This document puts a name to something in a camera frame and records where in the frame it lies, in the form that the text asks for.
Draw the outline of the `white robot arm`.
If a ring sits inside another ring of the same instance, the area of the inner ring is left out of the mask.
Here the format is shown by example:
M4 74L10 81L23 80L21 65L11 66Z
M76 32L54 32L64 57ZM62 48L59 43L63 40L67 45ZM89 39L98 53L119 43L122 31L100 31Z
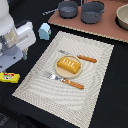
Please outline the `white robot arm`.
M32 23L26 22L16 28L7 0L0 0L0 72L21 59L27 59L28 47L35 41Z

